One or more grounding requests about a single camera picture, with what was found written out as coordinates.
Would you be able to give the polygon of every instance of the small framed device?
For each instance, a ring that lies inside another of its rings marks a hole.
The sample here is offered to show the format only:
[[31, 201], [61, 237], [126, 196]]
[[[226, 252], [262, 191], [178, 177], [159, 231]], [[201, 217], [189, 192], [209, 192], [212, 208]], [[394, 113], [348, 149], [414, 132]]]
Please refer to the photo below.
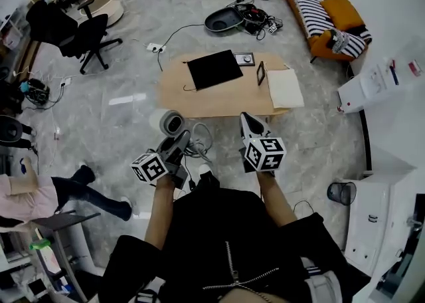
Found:
[[254, 54], [252, 52], [233, 53], [239, 66], [255, 66]]
[[257, 83], [258, 85], [261, 85], [261, 82], [263, 82], [263, 79], [266, 77], [266, 69], [264, 68], [264, 62], [261, 61], [260, 65], [257, 69]]

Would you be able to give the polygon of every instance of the pink shirt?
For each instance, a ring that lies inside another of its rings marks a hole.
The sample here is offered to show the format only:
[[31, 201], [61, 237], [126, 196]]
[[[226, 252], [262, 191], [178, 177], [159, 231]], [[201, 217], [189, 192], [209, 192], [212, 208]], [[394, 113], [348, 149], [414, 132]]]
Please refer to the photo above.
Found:
[[6, 174], [0, 175], [0, 216], [27, 223], [37, 218], [54, 215], [58, 196], [51, 177], [37, 177], [39, 190], [34, 193], [11, 195], [11, 182]]

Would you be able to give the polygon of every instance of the orange sofa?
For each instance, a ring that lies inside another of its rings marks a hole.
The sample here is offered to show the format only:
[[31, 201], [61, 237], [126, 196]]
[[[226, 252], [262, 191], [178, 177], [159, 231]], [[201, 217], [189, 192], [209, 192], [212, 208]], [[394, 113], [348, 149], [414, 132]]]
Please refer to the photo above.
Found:
[[[363, 20], [348, 0], [287, 1], [307, 37], [313, 55], [311, 62], [316, 57], [355, 60], [372, 41]], [[338, 53], [329, 43], [335, 38], [335, 29], [346, 33], [344, 37], [350, 40], [348, 46]]]

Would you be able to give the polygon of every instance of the gray tiled floor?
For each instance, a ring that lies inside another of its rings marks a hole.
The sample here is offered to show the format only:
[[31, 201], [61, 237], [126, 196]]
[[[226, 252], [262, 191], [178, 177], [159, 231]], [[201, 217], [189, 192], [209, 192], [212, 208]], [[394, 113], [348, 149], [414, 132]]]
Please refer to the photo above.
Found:
[[[94, 59], [87, 66], [86, 76], [72, 78], [63, 99], [53, 111], [35, 113], [27, 110], [20, 117], [38, 131], [42, 174], [68, 177], [76, 164], [86, 160], [95, 165], [98, 176], [93, 187], [107, 196], [119, 199], [127, 195], [139, 209], [150, 212], [152, 187], [138, 183], [129, 163], [147, 148], [154, 148], [161, 136], [148, 124], [150, 113], [157, 107], [155, 87], [160, 77], [156, 55], [147, 52], [143, 44], [163, 43], [183, 25], [203, 23], [205, 17], [234, 0], [122, 0], [126, 13], [108, 30], [108, 39], [121, 37], [124, 43], [102, 52], [109, 70], [102, 71]], [[256, 0], [257, 7], [284, 22], [274, 36], [267, 34], [256, 41], [238, 31], [221, 35], [191, 27], [177, 33], [161, 55], [163, 66], [174, 56], [187, 52], [265, 51], [279, 54], [296, 70], [305, 100], [305, 108], [291, 110], [276, 118], [272, 127], [281, 136], [288, 156], [277, 178], [288, 201], [294, 205], [307, 199], [325, 218], [325, 225], [334, 239], [343, 246], [348, 209], [326, 198], [329, 183], [338, 177], [356, 177], [365, 168], [363, 135], [357, 114], [342, 115], [336, 111], [336, 89], [344, 83], [345, 73], [335, 61], [309, 63], [310, 53], [305, 37], [285, 0]], [[64, 76], [78, 74], [75, 58], [64, 58], [56, 47], [42, 45], [33, 71], [40, 70], [44, 80], [50, 80], [52, 97]], [[110, 100], [135, 96], [133, 102], [110, 105]], [[209, 153], [224, 187], [259, 191], [254, 175], [244, 174], [238, 149], [237, 118], [206, 119], [214, 136], [214, 148]], [[60, 139], [54, 141], [55, 128]], [[15, 150], [16, 156], [25, 151]], [[188, 159], [193, 177], [197, 178], [199, 160]], [[176, 191], [175, 196], [184, 195]], [[96, 208], [85, 203], [77, 208], [86, 213]], [[308, 215], [309, 208], [301, 203], [296, 208], [299, 217]], [[116, 239], [124, 233], [143, 238], [147, 219], [124, 223], [102, 213], [86, 224], [90, 248], [99, 266], [105, 266]]]

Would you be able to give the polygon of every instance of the green object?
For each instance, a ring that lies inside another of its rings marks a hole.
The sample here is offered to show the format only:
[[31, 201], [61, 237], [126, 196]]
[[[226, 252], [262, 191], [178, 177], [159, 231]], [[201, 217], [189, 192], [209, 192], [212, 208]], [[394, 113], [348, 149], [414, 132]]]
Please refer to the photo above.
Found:
[[37, 242], [32, 242], [29, 245], [30, 250], [41, 250], [45, 247], [49, 247], [51, 245], [50, 241], [46, 238], [40, 239]]

